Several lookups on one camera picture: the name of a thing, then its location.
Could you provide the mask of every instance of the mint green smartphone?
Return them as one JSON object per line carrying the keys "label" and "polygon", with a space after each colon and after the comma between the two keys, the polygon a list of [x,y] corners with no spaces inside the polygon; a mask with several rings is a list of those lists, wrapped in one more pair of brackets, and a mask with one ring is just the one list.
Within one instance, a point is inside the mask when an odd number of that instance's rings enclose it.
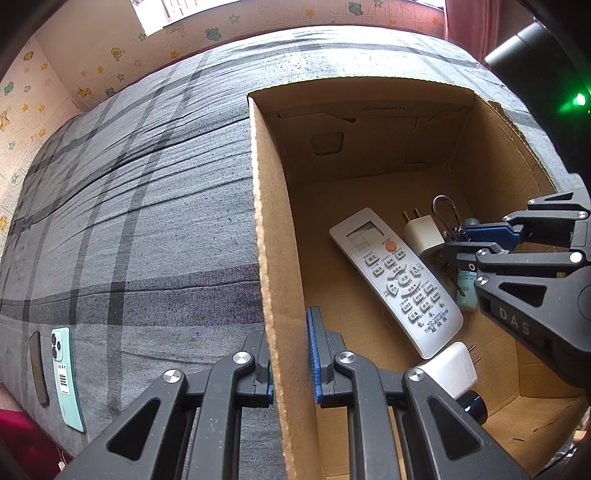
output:
{"label": "mint green smartphone", "polygon": [[68,327],[56,328],[51,331],[51,356],[53,357],[53,373],[56,378],[57,399],[60,403],[61,416],[66,425],[79,432],[85,432],[86,426],[82,419],[76,379],[74,378],[74,355]]}

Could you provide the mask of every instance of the small bottle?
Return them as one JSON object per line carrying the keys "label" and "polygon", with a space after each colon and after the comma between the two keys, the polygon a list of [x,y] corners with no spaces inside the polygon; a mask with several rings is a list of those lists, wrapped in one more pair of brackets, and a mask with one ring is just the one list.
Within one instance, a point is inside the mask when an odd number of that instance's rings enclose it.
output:
{"label": "small bottle", "polygon": [[[479,223],[475,218],[464,220],[464,226],[478,225]],[[474,288],[476,276],[476,272],[457,269],[457,285],[464,292],[463,296],[460,294],[460,290],[456,292],[456,304],[461,310],[467,310],[469,312],[476,310],[476,306],[478,305],[478,297]]]}

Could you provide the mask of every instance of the wall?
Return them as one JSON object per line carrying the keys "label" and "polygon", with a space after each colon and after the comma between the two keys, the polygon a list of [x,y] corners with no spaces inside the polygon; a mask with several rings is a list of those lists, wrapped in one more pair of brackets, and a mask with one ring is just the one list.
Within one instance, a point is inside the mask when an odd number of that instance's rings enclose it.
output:
{"label": "wall", "polygon": [[0,83],[0,252],[35,154],[79,112],[33,36]]}
{"label": "wall", "polygon": [[443,38],[443,11],[407,0],[241,0],[149,37],[129,0],[69,0],[37,32],[82,109],[183,56],[265,31],[322,24],[381,25]]}
{"label": "wall", "polygon": [[533,21],[534,16],[522,7],[517,0],[502,0],[498,44],[501,45],[506,42]]}

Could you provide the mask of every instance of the smartphone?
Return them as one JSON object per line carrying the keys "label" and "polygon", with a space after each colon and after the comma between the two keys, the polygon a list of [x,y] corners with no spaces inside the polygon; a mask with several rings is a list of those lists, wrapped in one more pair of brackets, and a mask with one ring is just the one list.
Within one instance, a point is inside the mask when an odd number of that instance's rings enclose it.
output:
{"label": "smartphone", "polygon": [[45,383],[45,373],[43,372],[41,334],[39,332],[34,332],[31,338],[29,338],[29,352],[31,354],[31,370],[33,371],[37,400],[39,401],[39,405],[47,407],[49,405],[49,395],[47,394],[47,384]]}
{"label": "smartphone", "polygon": [[85,432],[86,426],[82,418],[74,377],[74,355],[68,327],[51,331],[51,356],[61,416],[66,425],[79,432]]}

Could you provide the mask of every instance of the green led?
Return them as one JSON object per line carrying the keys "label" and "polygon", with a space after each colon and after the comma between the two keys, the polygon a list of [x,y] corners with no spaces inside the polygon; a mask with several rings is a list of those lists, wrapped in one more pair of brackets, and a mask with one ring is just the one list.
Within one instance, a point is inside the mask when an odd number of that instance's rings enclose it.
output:
{"label": "green led", "polygon": [[587,103],[587,99],[585,98],[585,95],[583,95],[582,93],[579,93],[573,100],[573,103],[575,105],[580,105],[583,106],[585,105],[585,103]]}

